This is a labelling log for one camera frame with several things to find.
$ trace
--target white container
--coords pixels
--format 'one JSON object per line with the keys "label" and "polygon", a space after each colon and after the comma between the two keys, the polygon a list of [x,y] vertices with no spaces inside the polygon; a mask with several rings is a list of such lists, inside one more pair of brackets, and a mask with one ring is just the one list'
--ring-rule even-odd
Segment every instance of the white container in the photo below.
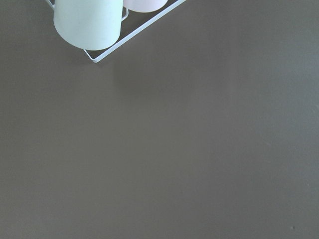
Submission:
{"label": "white container", "polygon": [[55,0],[54,26],[73,46],[102,50],[121,33],[123,0]]}
{"label": "white container", "polygon": [[167,0],[124,0],[124,7],[137,12],[151,12],[160,9]]}

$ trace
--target mug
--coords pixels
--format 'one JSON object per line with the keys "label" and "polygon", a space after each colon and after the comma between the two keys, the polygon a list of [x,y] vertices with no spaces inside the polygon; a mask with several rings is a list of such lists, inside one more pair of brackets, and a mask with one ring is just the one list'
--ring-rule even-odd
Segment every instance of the mug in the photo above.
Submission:
{"label": "mug", "polygon": [[151,12],[163,7],[167,0],[124,0],[123,6],[132,11]]}
{"label": "mug", "polygon": [[123,0],[55,0],[54,26],[73,46],[102,50],[120,37]]}

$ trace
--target white metal frame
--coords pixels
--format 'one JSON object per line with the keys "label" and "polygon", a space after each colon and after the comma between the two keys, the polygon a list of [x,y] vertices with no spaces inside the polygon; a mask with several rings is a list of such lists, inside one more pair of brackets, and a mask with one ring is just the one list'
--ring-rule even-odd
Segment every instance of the white metal frame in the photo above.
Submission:
{"label": "white metal frame", "polygon": [[[49,6],[54,10],[54,4],[52,4],[52,2],[50,0],[45,0]],[[177,0],[176,2],[174,2],[173,4],[171,4],[170,6],[168,6],[167,8],[163,9],[161,12],[159,12],[157,15],[155,15],[154,17],[152,17],[150,20],[148,20],[147,22],[145,22],[143,25],[141,25],[140,27],[138,27],[137,29],[135,29],[134,31],[132,31],[130,34],[128,34],[127,36],[125,36],[124,38],[122,38],[121,40],[119,40],[118,42],[116,42],[114,45],[112,45],[111,47],[109,47],[107,50],[105,50],[101,55],[97,56],[96,58],[92,58],[90,56],[90,54],[87,52],[87,50],[83,49],[84,52],[88,55],[88,57],[94,62],[94,63],[98,63],[99,61],[101,61],[102,59],[104,59],[106,56],[108,56],[109,54],[111,54],[113,51],[115,51],[117,48],[119,48],[120,46],[122,46],[125,42],[127,42],[128,40],[130,40],[131,38],[133,38],[134,36],[136,36],[137,34],[139,34],[141,31],[143,31],[145,28],[147,28],[148,26],[150,26],[152,23],[156,22],[157,20],[159,20],[162,16],[166,15],[167,13],[169,13],[170,11],[172,11],[174,8],[176,8],[177,6],[181,5],[183,2],[185,2],[186,0]],[[127,17],[129,16],[129,10],[126,9],[126,14],[122,17],[122,21],[125,20]]]}

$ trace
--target gray tabletop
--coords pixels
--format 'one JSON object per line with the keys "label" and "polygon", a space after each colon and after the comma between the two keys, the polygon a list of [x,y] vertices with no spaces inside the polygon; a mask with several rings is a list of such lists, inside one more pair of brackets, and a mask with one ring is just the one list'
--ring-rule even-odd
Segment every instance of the gray tabletop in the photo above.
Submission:
{"label": "gray tabletop", "polygon": [[1,239],[318,239],[319,1],[189,0],[98,64],[0,1]]}

